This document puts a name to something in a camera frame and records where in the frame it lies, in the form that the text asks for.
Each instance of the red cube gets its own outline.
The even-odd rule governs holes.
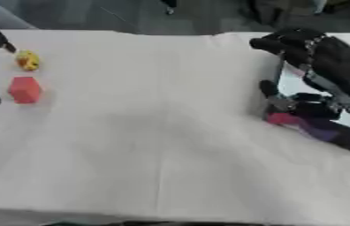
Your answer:
[[[14,101],[21,104],[38,102],[41,93],[42,89],[33,77],[16,77],[9,88]]]

